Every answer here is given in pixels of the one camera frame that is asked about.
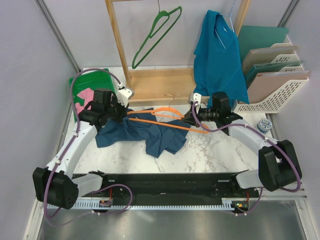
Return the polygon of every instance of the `white wall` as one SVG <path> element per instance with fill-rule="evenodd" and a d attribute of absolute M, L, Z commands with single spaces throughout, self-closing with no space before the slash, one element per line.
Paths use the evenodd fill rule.
<path fill-rule="evenodd" d="M 302 169 L 302 181 L 320 224 L 320 1 L 303 0 L 287 26 L 289 38 L 299 45 L 299 57 L 311 70 L 309 82 L 276 115 L 281 139 L 293 142 Z"/>
<path fill-rule="evenodd" d="M 80 67 L 121 66 L 104 0 L 44 1 Z M 182 15 L 141 66 L 193 65 L 193 52 L 206 12 L 213 10 L 228 14 L 233 2 L 234 0 L 159 0 L 160 9 L 168 12 L 182 6 Z M 244 24 L 276 27 L 289 2 L 290 0 L 253 0 Z M 235 1 L 233 20 L 240 3 L 241 0 Z M 126 60 L 131 66 L 135 53 L 147 37 L 158 14 L 158 3 L 157 0 L 115 2 L 114 8 Z"/>
<path fill-rule="evenodd" d="M 32 174 L 54 155 L 75 74 L 33 0 L 0 7 L 0 239 L 20 240 Z"/>

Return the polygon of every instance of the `gray floor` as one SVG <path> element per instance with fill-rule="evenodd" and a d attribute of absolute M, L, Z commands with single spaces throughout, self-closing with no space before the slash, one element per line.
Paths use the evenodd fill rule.
<path fill-rule="evenodd" d="M 62 210 L 62 224 L 88 210 Z M 218 211 L 130 210 L 89 214 L 60 228 L 42 223 L 38 240 L 305 240 L 294 202 L 260 202 L 248 216 Z"/>

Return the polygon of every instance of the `wooden shelf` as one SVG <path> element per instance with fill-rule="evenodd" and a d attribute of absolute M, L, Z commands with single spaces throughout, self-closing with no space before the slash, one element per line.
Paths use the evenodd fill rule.
<path fill-rule="evenodd" d="M 193 68 L 130 70 L 134 96 L 130 106 L 188 104 L 196 87 Z"/>

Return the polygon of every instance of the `pink cloth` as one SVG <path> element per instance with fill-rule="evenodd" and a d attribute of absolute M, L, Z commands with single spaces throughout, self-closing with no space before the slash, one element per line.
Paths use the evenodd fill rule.
<path fill-rule="evenodd" d="M 85 90 L 79 92 L 77 96 L 81 99 L 84 99 L 84 105 L 81 106 L 80 103 L 75 104 L 76 113 L 79 114 L 83 109 L 85 109 L 85 106 L 94 99 L 94 91 L 91 88 L 86 88 Z"/>

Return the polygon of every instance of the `marble tabletop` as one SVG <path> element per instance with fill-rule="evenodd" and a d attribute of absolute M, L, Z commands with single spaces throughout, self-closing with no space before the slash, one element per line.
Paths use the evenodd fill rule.
<path fill-rule="evenodd" d="M 124 81 L 121 68 L 109 68 Z M 190 106 L 172 105 L 182 114 Z M 132 107 L 133 110 L 150 108 Z M 239 113 L 250 125 L 257 126 L 260 119 L 265 118 L 263 113 Z M 169 118 L 158 118 L 158 121 L 168 122 Z M 213 122 L 205 123 L 210 129 L 216 129 Z M 70 118 L 66 139 L 74 128 L 73 115 Z M 258 167 L 258 157 L 237 139 L 227 136 L 222 131 L 209 134 L 189 131 L 186 143 L 176 153 L 167 151 L 159 156 L 152 157 L 146 154 L 146 143 L 142 141 L 121 141 L 109 147 L 97 148 L 93 139 L 85 149 L 74 173 L 88 173 L 102 171 L 104 173 L 223 173 L 252 170 Z"/>

